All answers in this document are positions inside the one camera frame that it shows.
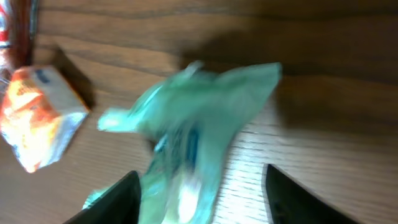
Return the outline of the red chocolate bar wrapper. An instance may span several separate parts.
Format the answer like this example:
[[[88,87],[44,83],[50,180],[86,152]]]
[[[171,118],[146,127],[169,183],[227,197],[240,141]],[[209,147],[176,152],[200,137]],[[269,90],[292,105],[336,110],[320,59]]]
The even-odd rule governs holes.
[[[38,0],[1,0],[1,93],[12,74],[32,63]]]

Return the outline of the teal snack wrapper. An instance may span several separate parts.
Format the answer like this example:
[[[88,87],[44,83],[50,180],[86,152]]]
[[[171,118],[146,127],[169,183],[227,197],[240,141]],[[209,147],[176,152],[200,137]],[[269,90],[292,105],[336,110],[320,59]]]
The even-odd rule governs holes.
[[[200,62],[152,86],[130,109],[109,108],[97,128],[156,143],[141,177],[139,223],[210,223],[229,145],[263,109],[282,66],[207,72]]]

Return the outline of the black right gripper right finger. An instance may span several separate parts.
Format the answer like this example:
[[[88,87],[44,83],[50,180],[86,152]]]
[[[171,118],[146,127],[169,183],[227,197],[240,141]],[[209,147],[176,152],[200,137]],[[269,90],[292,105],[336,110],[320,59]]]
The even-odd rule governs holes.
[[[273,164],[265,168],[265,192],[274,224],[358,224],[296,183]]]

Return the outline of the orange small snack packet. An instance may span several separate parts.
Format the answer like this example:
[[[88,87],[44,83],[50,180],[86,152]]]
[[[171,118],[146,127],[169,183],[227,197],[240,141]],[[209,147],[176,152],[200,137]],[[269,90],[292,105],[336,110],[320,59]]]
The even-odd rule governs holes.
[[[88,113],[55,67],[22,67],[13,73],[2,101],[1,135],[21,166],[33,173],[60,160]]]

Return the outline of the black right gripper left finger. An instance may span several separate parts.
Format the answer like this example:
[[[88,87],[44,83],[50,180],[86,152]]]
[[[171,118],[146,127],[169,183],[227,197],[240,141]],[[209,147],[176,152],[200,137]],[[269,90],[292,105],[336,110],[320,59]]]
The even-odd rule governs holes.
[[[137,224],[140,203],[139,176],[132,170],[65,224]]]

